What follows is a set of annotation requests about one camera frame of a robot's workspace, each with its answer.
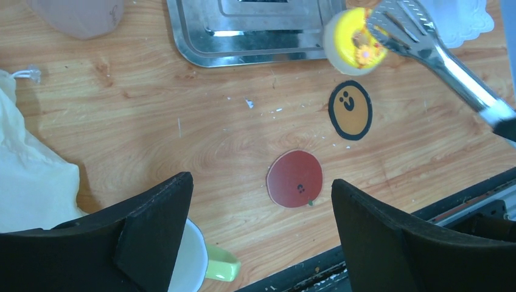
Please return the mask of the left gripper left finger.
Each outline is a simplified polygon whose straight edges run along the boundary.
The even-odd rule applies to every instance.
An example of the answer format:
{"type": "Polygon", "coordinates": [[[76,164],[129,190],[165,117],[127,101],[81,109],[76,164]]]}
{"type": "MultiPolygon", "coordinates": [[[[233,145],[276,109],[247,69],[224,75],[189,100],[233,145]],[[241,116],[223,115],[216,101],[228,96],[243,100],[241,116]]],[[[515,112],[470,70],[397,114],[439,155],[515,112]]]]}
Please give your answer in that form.
{"type": "Polygon", "coordinates": [[[1,234],[1,290],[167,291],[193,187],[180,172],[50,230],[1,234]]]}

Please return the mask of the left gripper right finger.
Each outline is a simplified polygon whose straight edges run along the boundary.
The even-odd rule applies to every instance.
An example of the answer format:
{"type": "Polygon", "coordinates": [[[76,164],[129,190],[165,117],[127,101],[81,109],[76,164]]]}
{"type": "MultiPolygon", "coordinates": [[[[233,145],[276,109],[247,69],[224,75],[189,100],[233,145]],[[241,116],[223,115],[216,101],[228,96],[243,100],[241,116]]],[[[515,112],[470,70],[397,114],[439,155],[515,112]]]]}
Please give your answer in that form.
{"type": "Polygon", "coordinates": [[[476,215],[445,228],[343,179],[332,206],[353,291],[514,291],[515,223],[476,215]]]}

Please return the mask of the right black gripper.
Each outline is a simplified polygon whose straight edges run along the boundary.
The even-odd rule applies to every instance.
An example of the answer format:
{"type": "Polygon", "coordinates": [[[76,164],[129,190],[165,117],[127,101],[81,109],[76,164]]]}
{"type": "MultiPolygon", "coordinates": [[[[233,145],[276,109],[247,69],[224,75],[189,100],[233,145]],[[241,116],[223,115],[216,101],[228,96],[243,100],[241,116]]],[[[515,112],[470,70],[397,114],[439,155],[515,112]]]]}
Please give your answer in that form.
{"type": "Polygon", "coordinates": [[[501,120],[492,128],[497,136],[516,142],[516,118],[501,120]]]}

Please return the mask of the green handled white mug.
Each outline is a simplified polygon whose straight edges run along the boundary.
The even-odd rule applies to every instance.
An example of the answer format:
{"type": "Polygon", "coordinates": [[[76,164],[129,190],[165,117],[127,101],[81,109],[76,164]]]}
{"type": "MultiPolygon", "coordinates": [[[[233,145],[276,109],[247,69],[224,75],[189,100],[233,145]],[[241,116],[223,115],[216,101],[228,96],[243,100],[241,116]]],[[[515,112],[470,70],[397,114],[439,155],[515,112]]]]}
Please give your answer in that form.
{"type": "Polygon", "coordinates": [[[232,282],[240,268],[235,255],[207,244],[200,228],[187,219],[168,290],[199,291],[206,279],[232,282]]]}

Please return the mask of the white three-tier dessert stand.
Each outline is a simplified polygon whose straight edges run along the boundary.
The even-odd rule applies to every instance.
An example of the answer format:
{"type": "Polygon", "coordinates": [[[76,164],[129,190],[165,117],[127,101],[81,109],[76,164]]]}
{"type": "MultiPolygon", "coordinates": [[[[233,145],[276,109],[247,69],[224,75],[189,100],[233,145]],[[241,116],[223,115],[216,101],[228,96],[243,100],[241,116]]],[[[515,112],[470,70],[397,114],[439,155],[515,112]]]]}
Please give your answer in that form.
{"type": "Polygon", "coordinates": [[[444,45],[457,48],[494,29],[486,0],[421,0],[444,45]]]}

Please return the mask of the metal serving tongs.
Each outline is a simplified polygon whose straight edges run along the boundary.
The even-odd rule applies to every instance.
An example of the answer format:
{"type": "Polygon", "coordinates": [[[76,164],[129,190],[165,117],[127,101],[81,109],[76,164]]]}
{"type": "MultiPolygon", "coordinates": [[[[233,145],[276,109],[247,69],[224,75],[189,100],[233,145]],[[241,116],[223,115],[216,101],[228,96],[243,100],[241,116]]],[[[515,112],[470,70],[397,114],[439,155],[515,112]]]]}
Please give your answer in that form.
{"type": "Polygon", "coordinates": [[[433,19],[419,1],[381,1],[366,20],[376,40],[394,53],[426,66],[492,128],[515,110],[443,44],[433,19]]]}

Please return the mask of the yellow flower tart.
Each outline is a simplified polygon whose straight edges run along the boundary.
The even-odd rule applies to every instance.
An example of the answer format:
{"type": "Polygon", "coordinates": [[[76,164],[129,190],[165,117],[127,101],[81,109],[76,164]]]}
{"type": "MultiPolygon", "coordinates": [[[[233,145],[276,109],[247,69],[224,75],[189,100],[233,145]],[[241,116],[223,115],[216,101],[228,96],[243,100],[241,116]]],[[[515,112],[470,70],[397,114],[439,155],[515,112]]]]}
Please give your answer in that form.
{"type": "Polygon", "coordinates": [[[324,53],[330,64],[342,74],[368,74],[388,54],[387,48],[366,27],[366,20],[371,13],[372,9],[364,7],[343,10],[324,27],[324,53]]]}

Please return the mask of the steel baking tray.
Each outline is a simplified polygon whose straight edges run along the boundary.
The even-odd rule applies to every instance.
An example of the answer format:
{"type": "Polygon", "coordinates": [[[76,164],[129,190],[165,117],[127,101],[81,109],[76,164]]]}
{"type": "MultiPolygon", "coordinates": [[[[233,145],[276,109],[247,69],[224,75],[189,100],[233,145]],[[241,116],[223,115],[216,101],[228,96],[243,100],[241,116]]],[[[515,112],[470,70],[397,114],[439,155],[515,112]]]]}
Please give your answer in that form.
{"type": "Polygon", "coordinates": [[[345,1],[167,1],[172,35],[190,63],[217,68],[319,60],[324,26],[345,1]]]}

